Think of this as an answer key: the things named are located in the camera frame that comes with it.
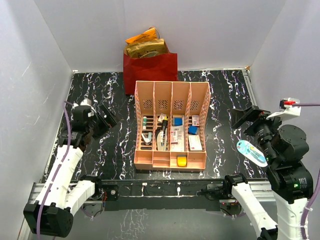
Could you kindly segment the pink plastic desk organizer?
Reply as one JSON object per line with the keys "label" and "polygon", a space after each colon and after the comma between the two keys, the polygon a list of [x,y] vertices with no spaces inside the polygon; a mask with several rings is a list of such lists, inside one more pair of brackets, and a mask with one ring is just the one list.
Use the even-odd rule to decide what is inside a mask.
{"label": "pink plastic desk organizer", "polygon": [[[173,170],[200,172],[206,168],[205,126],[211,92],[208,82],[137,81],[135,84],[137,138],[134,165],[138,170]],[[143,130],[143,116],[147,117]],[[167,150],[157,150],[156,129],[167,117]],[[184,130],[184,151],[171,151],[170,130],[173,117],[181,117]],[[145,145],[142,133],[152,132],[152,144]],[[199,135],[202,151],[189,149],[188,135]],[[187,156],[187,166],[177,166],[177,156]]]}

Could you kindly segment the red paper bag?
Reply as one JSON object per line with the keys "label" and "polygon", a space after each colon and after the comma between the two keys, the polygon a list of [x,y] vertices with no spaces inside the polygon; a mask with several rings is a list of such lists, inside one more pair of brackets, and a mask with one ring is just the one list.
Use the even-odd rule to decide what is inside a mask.
{"label": "red paper bag", "polygon": [[135,93],[136,81],[178,80],[178,54],[164,53],[146,58],[132,58],[123,51],[123,83],[126,95]]}

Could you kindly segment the gold snack bag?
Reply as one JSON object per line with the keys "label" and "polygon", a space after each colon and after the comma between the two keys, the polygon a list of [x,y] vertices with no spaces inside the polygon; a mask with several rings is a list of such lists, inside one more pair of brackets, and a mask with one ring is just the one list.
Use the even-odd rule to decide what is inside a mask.
{"label": "gold snack bag", "polygon": [[163,38],[131,44],[124,48],[124,53],[134,59],[155,57],[169,52]]}

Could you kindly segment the orange kettle chips bag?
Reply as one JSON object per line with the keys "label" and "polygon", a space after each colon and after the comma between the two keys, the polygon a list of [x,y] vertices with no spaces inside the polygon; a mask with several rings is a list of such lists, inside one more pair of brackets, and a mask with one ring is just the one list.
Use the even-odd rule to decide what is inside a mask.
{"label": "orange kettle chips bag", "polygon": [[150,27],[143,33],[130,37],[125,40],[127,45],[140,44],[143,42],[154,41],[158,39],[158,32],[155,27]]}

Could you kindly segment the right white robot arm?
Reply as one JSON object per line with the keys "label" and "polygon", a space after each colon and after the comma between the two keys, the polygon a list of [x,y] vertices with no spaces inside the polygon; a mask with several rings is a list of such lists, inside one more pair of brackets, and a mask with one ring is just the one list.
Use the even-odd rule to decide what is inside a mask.
{"label": "right white robot arm", "polygon": [[277,207],[274,221],[253,194],[242,173],[226,175],[223,194],[235,198],[248,216],[259,240],[307,240],[308,213],[314,194],[313,177],[302,159],[309,151],[306,133],[292,124],[282,123],[301,114],[301,106],[284,101],[281,111],[271,113],[258,106],[231,109],[231,127],[251,125],[247,136],[255,136],[267,162],[266,175]]}

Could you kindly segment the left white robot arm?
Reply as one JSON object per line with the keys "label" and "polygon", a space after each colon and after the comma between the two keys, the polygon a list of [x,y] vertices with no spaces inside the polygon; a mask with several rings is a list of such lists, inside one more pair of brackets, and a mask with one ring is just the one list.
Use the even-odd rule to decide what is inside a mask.
{"label": "left white robot arm", "polygon": [[47,180],[32,203],[23,209],[24,218],[33,234],[65,238],[74,216],[88,200],[107,200],[98,176],[83,175],[70,189],[76,166],[91,140],[101,139],[117,125],[116,116],[101,104],[95,110],[89,99],[72,105],[72,118],[64,110],[66,128],[58,139],[56,157]]}

